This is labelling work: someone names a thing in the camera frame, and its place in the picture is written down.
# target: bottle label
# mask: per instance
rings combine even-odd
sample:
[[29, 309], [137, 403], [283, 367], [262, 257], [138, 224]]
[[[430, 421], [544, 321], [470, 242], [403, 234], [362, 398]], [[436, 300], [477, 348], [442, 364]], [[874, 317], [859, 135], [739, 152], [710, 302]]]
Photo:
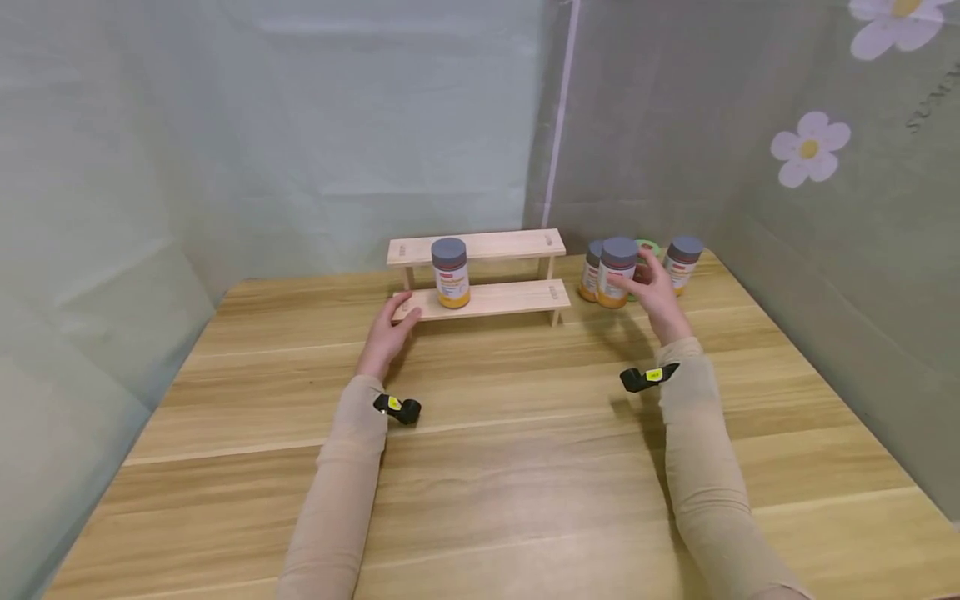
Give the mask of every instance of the bottle label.
[[666, 272], [670, 274], [670, 280], [673, 281], [673, 289], [680, 290], [683, 289], [686, 283], [690, 280], [690, 276], [693, 275], [693, 269], [697, 266], [697, 263], [684, 264], [678, 262], [671, 258], [669, 254], [663, 260], [663, 268], [666, 269]]
[[622, 275], [624, 279], [632, 279], [636, 266], [627, 269], [612, 269], [606, 263], [600, 263], [600, 273], [597, 274], [597, 293], [610, 300], [624, 300], [627, 298], [627, 291], [618, 287], [613, 287], [607, 282], [607, 275]]
[[434, 268], [437, 276], [437, 291], [441, 297], [448, 300], [460, 300], [467, 295], [470, 289], [470, 280], [467, 277], [467, 264], [453, 271], [441, 271]]
[[586, 265], [584, 265], [584, 275], [580, 279], [580, 284], [584, 286], [584, 289], [594, 295], [597, 293], [597, 274], [598, 273], [599, 273], [599, 269], [587, 263]]

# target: wooden rack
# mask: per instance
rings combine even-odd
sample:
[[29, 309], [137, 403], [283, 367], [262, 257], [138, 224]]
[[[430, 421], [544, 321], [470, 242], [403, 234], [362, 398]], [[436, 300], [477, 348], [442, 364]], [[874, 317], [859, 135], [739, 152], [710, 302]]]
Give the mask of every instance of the wooden rack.
[[414, 267], [429, 265], [430, 246], [442, 237], [457, 237], [467, 245], [468, 264], [478, 260], [506, 260], [539, 258], [543, 279], [488, 283], [470, 286], [470, 302], [463, 308], [446, 308], [437, 300], [437, 290], [414, 290], [414, 295], [394, 313], [400, 321], [416, 307], [422, 311], [423, 321], [460, 319], [484, 315], [506, 315], [552, 311], [552, 325], [560, 320], [560, 311], [570, 305], [562, 279], [553, 278], [554, 260], [566, 254], [564, 240], [556, 229], [527, 229], [494, 233], [467, 233], [464, 235], [413, 237], [391, 240], [387, 250], [387, 266], [402, 270], [403, 288], [414, 288]]

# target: finger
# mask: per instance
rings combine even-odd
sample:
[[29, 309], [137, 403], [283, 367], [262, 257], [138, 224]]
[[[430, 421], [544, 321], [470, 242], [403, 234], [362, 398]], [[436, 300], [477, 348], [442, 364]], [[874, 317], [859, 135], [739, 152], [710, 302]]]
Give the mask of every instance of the finger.
[[400, 305], [408, 301], [410, 297], [413, 295], [414, 295], [413, 292], [411, 292], [410, 290], [407, 290], [406, 292], [400, 292], [396, 296], [393, 296], [392, 298], [388, 299], [383, 304], [383, 308], [380, 309], [380, 314], [378, 314], [376, 318], [380, 321], [386, 320], [386, 322], [389, 323], [391, 319], [394, 317], [394, 313], [400, 307]]
[[607, 274], [607, 283], [609, 283], [613, 287], [620, 288], [621, 290], [627, 290], [634, 296], [642, 295], [644, 290], [646, 290], [647, 288], [647, 286], [642, 283], [638, 283], [636, 281], [633, 281], [632, 279], [628, 279], [623, 275], [616, 275], [613, 273]]
[[403, 318], [403, 321], [396, 324], [395, 328], [402, 331], [403, 335], [409, 334], [411, 331], [413, 331], [414, 325], [416, 325], [417, 322], [420, 321], [421, 314], [422, 314], [422, 311], [420, 311], [420, 307], [418, 306], [417, 308], [407, 313], [407, 316]]
[[641, 248], [637, 255], [646, 262], [647, 268], [650, 269], [650, 281], [659, 279], [662, 276], [666, 276], [666, 270], [663, 269], [663, 265], [660, 264], [660, 261], [657, 259], [657, 255], [654, 254], [654, 251], [649, 248]]

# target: gray wall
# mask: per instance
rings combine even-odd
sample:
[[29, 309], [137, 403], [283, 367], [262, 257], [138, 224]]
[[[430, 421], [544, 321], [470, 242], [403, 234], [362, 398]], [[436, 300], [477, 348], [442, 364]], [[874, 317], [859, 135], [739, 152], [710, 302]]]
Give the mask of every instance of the gray wall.
[[[960, 5], [923, 47], [858, 60], [867, 22], [847, 4], [584, 0], [547, 223], [575, 251], [619, 233], [702, 236], [956, 521]], [[527, 227], [545, 210], [571, 6]], [[771, 141], [815, 110], [851, 140], [832, 177], [788, 188]]]

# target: flower decal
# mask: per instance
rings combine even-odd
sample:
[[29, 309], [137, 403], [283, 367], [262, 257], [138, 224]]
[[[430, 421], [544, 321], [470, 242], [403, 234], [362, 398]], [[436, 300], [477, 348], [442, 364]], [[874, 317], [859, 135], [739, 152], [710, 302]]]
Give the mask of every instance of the flower decal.
[[837, 157], [831, 154], [850, 141], [845, 123], [830, 123], [822, 112], [808, 112], [797, 125], [797, 132], [780, 132], [770, 144], [770, 153], [786, 160], [780, 168], [780, 183], [797, 187], [806, 178], [823, 181], [837, 170]]
[[853, 38], [850, 52], [873, 60], [896, 45], [902, 52], [920, 48], [940, 31], [940, 7], [953, 0], [850, 0], [854, 18], [870, 21]]

